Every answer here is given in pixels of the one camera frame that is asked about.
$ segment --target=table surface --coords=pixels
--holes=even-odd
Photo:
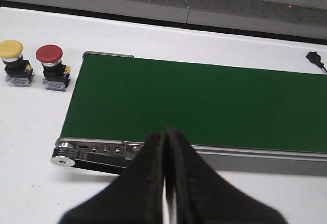
[[[57,223],[69,208],[87,200],[116,177],[53,166],[50,157],[86,51],[269,70],[323,74],[305,55],[327,47],[247,36],[197,32],[55,13],[0,8],[0,40],[24,45],[35,76],[31,87],[9,87],[0,73],[0,223]],[[42,86],[36,50],[62,47],[72,67],[66,92]],[[281,211],[290,224],[325,223],[327,177],[219,172],[245,193]]]

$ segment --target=bolt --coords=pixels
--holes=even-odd
[[[71,167],[75,164],[74,160],[66,157],[66,156],[53,156],[50,159],[50,162],[63,167]]]
[[[98,147],[97,146],[93,146],[92,147],[92,152],[97,152],[98,151]]]

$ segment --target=black cable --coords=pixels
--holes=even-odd
[[[318,66],[319,68],[325,70],[326,74],[327,74],[327,70],[326,68],[323,66],[323,63],[321,62],[321,56],[319,54],[317,54],[317,52],[309,52],[306,55],[306,58],[313,64],[315,64],[316,66]]]

